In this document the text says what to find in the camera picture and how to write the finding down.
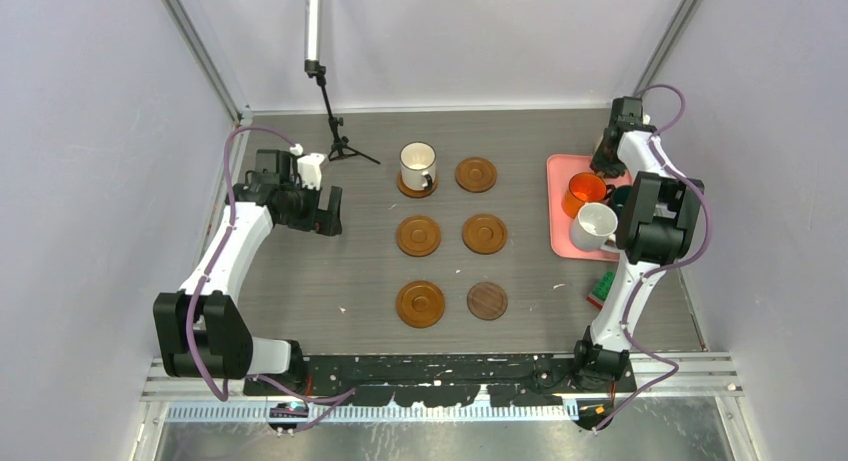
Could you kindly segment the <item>orange ceramic mug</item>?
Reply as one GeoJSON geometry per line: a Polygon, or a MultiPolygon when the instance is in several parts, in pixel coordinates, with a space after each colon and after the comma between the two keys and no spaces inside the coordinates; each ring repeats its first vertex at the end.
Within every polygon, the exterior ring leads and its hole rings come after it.
{"type": "Polygon", "coordinates": [[[605,201],[614,189],[614,185],[594,173],[578,173],[567,184],[562,209],[569,218],[575,218],[585,204],[605,201]]]}

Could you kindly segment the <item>pink plastic tray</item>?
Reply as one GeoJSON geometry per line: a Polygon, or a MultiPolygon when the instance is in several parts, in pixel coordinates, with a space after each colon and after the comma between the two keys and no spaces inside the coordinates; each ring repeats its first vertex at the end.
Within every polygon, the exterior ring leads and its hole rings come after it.
{"type": "Polygon", "coordinates": [[[552,251],[566,259],[617,262],[619,252],[614,247],[586,252],[575,247],[569,237],[573,219],[562,206],[571,178],[590,171],[589,155],[553,154],[546,161],[549,206],[549,233],[552,251]]]}

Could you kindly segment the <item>cream ceramic mug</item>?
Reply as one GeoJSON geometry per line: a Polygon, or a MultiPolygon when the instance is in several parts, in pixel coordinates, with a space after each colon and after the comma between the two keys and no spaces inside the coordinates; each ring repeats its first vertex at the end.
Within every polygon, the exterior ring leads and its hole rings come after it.
{"type": "Polygon", "coordinates": [[[424,193],[434,189],[437,173],[437,155],[434,148],[425,142],[405,145],[399,155],[402,185],[415,192],[424,193]]]}

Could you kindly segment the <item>dark walnut wooden coaster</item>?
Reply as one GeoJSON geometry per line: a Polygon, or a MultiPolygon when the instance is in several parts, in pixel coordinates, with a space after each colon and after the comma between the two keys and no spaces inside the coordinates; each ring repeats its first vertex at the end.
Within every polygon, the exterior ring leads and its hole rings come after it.
{"type": "Polygon", "coordinates": [[[494,321],[503,316],[508,309],[508,296],[498,284],[480,282],[469,289],[466,304],[470,313],[476,318],[494,321]]]}

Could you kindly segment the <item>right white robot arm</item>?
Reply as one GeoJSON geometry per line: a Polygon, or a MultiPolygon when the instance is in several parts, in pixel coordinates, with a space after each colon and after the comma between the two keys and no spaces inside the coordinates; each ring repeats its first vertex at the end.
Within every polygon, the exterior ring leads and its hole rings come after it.
{"type": "Polygon", "coordinates": [[[590,167],[612,178],[630,174],[632,185],[615,232],[621,255],[611,290],[570,366],[573,385],[589,392],[624,376],[636,323],[655,284],[689,252],[705,191],[667,158],[637,97],[613,100],[590,167]]]}

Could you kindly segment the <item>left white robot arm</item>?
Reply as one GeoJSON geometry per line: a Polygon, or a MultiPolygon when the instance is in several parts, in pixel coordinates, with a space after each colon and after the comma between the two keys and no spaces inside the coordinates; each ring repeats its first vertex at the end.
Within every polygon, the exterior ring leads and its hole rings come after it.
{"type": "Polygon", "coordinates": [[[298,393],[307,379],[298,342],[256,337],[240,315],[239,294],[259,247],[282,226],[323,236],[342,233],[343,191],[320,206],[327,157],[301,148],[260,149],[253,169],[233,185],[213,244],[175,292],[153,305],[157,338],[171,377],[241,379],[268,374],[280,393],[298,393]]]}

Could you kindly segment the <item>dark green ceramic mug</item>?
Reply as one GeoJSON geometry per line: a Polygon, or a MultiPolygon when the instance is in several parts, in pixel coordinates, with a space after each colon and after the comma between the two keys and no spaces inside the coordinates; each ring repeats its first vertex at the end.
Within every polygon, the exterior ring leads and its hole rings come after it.
{"type": "Polygon", "coordinates": [[[626,203],[629,199],[629,196],[632,191],[632,185],[621,185],[617,186],[607,198],[607,206],[617,215],[620,216],[626,203]]]}

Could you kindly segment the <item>white ceramic mug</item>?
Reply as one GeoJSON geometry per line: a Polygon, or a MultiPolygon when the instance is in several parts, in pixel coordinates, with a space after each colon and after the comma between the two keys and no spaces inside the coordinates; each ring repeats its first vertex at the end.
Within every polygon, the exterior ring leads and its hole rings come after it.
{"type": "Polygon", "coordinates": [[[581,251],[596,251],[606,244],[617,228],[618,216],[609,206],[598,202],[586,203],[572,221],[569,238],[581,251]]]}

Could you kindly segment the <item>colourful cube block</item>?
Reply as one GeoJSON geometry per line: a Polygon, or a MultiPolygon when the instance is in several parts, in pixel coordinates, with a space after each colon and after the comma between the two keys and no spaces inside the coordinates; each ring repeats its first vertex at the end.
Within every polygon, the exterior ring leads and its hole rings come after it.
{"type": "Polygon", "coordinates": [[[615,273],[606,272],[595,284],[594,288],[586,296],[586,300],[597,309],[602,309],[614,283],[615,273]]]}

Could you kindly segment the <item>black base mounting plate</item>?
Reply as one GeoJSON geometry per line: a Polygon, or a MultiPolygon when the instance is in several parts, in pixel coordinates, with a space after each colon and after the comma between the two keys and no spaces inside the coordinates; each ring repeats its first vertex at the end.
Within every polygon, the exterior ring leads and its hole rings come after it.
{"type": "Polygon", "coordinates": [[[354,394],[348,406],[466,407],[486,393],[493,407],[552,406],[559,394],[607,397],[636,388],[632,371],[618,382],[574,381],[570,354],[320,355],[269,381],[250,376],[247,396],[280,395],[280,384],[313,398],[354,394]]]}

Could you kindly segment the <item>aluminium frame rail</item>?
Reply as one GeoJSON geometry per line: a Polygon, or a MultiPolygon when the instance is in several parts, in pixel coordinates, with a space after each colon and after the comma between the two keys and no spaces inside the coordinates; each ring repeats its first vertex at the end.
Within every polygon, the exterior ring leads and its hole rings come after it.
{"type": "MultiPolygon", "coordinates": [[[[638,356],[627,375],[642,388],[640,399],[733,398],[744,394],[728,357],[712,358],[706,353],[682,356],[676,374],[661,380],[664,364],[638,356]]],[[[307,403],[296,397],[272,391],[247,395],[244,382],[235,381],[227,400],[220,401],[206,391],[199,380],[165,379],[164,369],[155,361],[141,399],[162,403],[166,417],[177,422],[289,422],[306,423],[412,423],[484,421],[578,421],[591,414],[609,414],[611,401],[623,403],[630,391],[617,388],[615,394],[555,392],[533,394],[517,384],[459,384],[439,386],[360,387],[341,404],[307,403]]]]}

